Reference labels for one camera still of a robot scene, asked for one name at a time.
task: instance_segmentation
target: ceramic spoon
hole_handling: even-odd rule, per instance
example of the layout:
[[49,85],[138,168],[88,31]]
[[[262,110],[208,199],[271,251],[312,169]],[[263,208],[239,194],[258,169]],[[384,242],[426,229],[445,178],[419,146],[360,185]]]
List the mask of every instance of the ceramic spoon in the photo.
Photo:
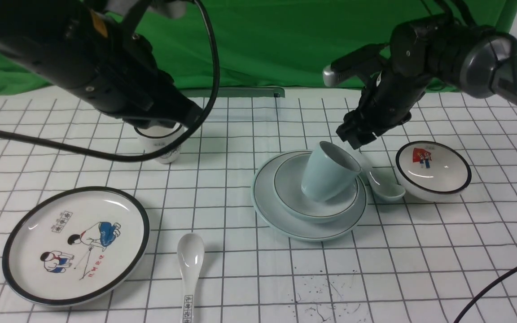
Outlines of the ceramic spoon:
[[194,323],[193,310],[195,309],[195,290],[205,258],[205,244],[203,239],[195,233],[187,233],[179,240],[177,247],[181,277],[183,278],[183,311],[181,323]]
[[386,202],[395,202],[400,200],[404,194],[406,194],[406,189],[402,186],[392,182],[387,178],[384,178],[379,172],[376,171],[375,168],[372,167],[372,163],[365,155],[359,153],[358,151],[350,151],[350,153],[354,156],[354,158],[359,161],[359,164],[364,170],[368,178],[368,182],[374,193]]

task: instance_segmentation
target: green screen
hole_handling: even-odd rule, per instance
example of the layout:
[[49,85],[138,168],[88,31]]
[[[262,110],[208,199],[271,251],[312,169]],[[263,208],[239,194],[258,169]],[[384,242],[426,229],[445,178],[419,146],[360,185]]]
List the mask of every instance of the green screen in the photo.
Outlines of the green screen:
[[[435,13],[432,0],[425,0]],[[517,0],[466,0],[478,24],[508,31]],[[217,36],[221,86],[323,87],[334,59],[369,43],[387,43],[401,22],[427,15],[420,0],[205,0]],[[179,88],[211,85],[209,42],[199,10],[168,20],[147,12],[137,32]],[[45,86],[0,55],[0,94]],[[353,79],[343,86],[361,88]]]

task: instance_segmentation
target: light blue plate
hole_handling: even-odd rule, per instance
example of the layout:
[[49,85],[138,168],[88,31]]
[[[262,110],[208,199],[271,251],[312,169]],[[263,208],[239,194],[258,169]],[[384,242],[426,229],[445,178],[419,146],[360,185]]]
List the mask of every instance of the light blue plate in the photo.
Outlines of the light blue plate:
[[[273,186],[277,168],[287,159],[308,153],[309,151],[291,151],[281,153],[269,159],[255,174],[251,186],[251,200],[254,209],[264,221],[279,233],[293,239],[317,242],[327,241],[346,235],[359,221],[367,206],[366,190],[359,191],[357,202],[353,204],[350,214],[345,214],[336,221],[328,223],[308,223],[292,216],[278,202]],[[363,182],[357,178],[359,188]]]

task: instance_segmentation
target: paper cup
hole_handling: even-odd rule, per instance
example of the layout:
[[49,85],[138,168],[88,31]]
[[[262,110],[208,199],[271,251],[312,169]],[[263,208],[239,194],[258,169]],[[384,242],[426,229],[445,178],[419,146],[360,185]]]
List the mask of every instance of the paper cup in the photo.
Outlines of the paper cup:
[[[177,138],[183,134],[184,127],[180,123],[177,123],[173,128],[153,126],[149,129],[135,128],[135,132],[145,152],[152,153],[177,140]],[[170,151],[170,153],[166,153],[155,160],[162,164],[170,164],[179,158],[180,150],[181,146],[178,146],[176,149]]]

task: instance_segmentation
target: table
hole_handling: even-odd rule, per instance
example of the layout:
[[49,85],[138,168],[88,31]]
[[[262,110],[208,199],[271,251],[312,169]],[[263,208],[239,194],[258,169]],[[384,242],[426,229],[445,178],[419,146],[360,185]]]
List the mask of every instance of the table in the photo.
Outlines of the table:
[[[398,204],[371,199],[353,234],[326,243],[275,233],[250,202],[255,170],[283,151],[312,149],[321,140],[342,144],[334,129],[358,98],[347,90],[221,98],[170,167],[0,140],[0,257],[27,211],[71,188],[111,186],[133,194],[152,229],[131,278],[82,306],[33,305],[6,286],[0,269],[0,323],[179,322],[175,252],[190,231],[207,249],[195,310],[200,323],[453,321],[473,295],[517,266],[517,108],[498,97],[426,94],[412,121],[362,151],[394,178],[392,159],[409,141],[457,149],[473,172],[462,196],[438,204],[412,196]],[[132,127],[54,87],[0,97],[0,129],[141,153]],[[463,322],[517,322],[517,274]]]

